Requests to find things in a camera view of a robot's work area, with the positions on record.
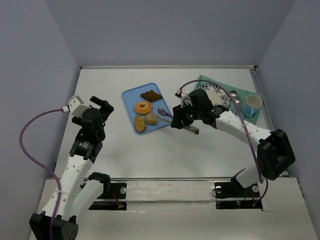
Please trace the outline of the metal kitchen tongs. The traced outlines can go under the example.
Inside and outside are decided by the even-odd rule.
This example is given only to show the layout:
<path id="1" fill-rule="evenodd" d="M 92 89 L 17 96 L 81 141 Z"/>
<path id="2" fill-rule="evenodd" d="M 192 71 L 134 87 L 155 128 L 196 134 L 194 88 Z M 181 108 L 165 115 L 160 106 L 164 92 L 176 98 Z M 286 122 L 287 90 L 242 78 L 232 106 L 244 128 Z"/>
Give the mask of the metal kitchen tongs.
<path id="1" fill-rule="evenodd" d="M 168 123 L 169 125 L 172 123 L 172 120 L 174 119 L 174 116 L 165 111 L 163 108 L 158 108 L 157 113 L 150 112 L 149 113 L 152 120 L 161 121 L 164 123 Z M 189 131 L 195 135 L 199 135 L 200 130 L 197 127 L 194 127 L 192 125 L 190 126 L 184 126 L 182 129 Z"/>

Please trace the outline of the oval seeded bread roll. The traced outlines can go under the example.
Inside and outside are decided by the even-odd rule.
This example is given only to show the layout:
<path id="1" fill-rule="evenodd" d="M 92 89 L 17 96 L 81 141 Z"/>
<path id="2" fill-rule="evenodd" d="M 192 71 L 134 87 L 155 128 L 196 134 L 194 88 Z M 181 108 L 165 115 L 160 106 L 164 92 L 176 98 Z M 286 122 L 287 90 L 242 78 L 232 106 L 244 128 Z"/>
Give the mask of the oval seeded bread roll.
<path id="1" fill-rule="evenodd" d="M 135 131 L 138 133 L 142 133 L 146 130 L 146 123 L 144 118 L 141 115 L 136 115 L 134 117 L 133 124 L 134 124 Z"/>

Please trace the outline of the round yellow bun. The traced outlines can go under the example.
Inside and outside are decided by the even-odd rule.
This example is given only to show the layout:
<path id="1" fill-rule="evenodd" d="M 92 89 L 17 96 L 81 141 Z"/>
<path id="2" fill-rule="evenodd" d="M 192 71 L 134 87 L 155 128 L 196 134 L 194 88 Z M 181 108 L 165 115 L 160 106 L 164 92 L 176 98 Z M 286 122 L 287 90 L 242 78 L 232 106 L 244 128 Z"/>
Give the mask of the round yellow bun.
<path id="1" fill-rule="evenodd" d="M 158 115 L 154 112 L 150 112 L 146 115 L 146 122 L 149 125 L 155 125 L 158 122 Z"/>

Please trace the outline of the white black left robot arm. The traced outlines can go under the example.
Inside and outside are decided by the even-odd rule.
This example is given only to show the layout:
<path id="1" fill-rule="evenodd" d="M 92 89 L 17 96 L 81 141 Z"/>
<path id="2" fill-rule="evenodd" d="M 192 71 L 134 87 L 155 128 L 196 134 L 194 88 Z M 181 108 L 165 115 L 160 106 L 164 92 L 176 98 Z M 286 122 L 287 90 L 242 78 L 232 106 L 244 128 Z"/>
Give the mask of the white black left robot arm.
<path id="1" fill-rule="evenodd" d="M 72 122 L 80 126 L 69 152 L 62 177 L 56 178 L 57 187 L 40 213 L 34 213 L 29 225 L 37 240 L 74 240 L 79 232 L 78 221 L 92 203 L 111 188 L 110 176 L 94 172 L 87 180 L 85 175 L 93 166 L 106 138 L 105 122 L 114 111 L 106 101 L 95 96 L 86 105 L 74 95 L 63 107 Z"/>

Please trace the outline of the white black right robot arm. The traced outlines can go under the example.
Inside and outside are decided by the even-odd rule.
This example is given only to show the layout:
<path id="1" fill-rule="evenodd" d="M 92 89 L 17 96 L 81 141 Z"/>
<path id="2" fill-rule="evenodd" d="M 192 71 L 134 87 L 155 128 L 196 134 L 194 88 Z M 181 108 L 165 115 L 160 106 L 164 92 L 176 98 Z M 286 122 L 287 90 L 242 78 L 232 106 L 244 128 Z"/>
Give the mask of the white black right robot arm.
<path id="1" fill-rule="evenodd" d="M 180 99 L 180 104 L 173 108 L 172 128 L 186 129 L 194 121 L 202 121 L 250 147 L 254 165 L 244 168 L 231 179 L 233 188 L 246 189 L 263 180 L 274 181 L 296 161 L 289 138 L 283 130 L 258 127 L 222 105 L 213 105 L 203 89 L 191 92 L 179 89 L 175 95 Z"/>

